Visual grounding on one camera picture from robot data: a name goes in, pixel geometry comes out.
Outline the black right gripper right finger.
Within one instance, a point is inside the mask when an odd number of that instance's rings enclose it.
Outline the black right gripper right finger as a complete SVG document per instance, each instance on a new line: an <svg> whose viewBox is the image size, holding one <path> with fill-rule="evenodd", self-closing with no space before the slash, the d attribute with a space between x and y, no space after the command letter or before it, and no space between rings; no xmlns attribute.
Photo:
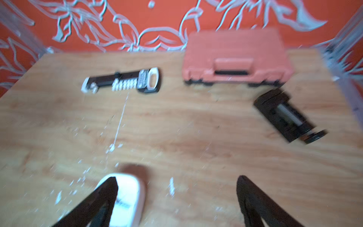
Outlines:
<svg viewBox="0 0 363 227"><path fill-rule="evenodd" d="M238 177L236 194L247 227L302 226L246 176Z"/></svg>

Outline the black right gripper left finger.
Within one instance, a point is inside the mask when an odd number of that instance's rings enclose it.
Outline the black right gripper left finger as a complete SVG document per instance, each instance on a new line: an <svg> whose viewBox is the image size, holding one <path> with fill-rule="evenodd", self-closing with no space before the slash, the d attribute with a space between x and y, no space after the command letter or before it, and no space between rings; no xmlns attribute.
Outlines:
<svg viewBox="0 0 363 227"><path fill-rule="evenodd" d="M118 194L115 177L106 179L55 227L108 227Z"/></svg>

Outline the white alarm clock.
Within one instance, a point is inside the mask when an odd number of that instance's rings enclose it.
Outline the white alarm clock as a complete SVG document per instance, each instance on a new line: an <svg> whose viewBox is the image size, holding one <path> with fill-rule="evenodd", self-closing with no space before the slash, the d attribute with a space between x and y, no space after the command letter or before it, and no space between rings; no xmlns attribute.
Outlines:
<svg viewBox="0 0 363 227"><path fill-rule="evenodd" d="M138 177L125 173L112 173L103 177L100 186L110 177L115 177L118 194L111 215L111 227L138 227L145 204L146 188Z"/></svg>

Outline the black small vise clamp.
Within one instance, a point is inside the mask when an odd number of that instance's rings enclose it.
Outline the black small vise clamp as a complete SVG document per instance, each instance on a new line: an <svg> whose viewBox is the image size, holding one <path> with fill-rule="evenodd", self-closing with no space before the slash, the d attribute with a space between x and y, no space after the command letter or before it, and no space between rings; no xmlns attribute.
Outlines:
<svg viewBox="0 0 363 227"><path fill-rule="evenodd" d="M289 143L300 140L310 144L328 134L326 130L314 132L315 125L290 105L289 100L290 96L282 89L272 89L253 104Z"/></svg>

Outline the black white screwdriver bit holder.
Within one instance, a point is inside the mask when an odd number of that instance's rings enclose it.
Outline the black white screwdriver bit holder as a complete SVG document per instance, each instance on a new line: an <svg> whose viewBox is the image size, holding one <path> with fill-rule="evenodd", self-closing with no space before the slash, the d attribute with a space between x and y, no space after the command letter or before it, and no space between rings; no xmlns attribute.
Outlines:
<svg viewBox="0 0 363 227"><path fill-rule="evenodd" d="M87 77L81 92L93 94L100 88L110 87L112 91L136 89L143 94L157 93L161 87L159 68L142 69L135 72L115 72L111 75Z"/></svg>

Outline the red plastic tool case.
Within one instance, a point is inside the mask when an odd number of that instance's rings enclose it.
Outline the red plastic tool case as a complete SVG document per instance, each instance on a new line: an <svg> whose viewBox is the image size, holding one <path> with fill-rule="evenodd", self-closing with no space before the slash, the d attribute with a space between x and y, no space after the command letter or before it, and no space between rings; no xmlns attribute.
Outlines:
<svg viewBox="0 0 363 227"><path fill-rule="evenodd" d="M275 28L190 34L182 65L186 84L246 83L252 87L278 87L293 73Z"/></svg>

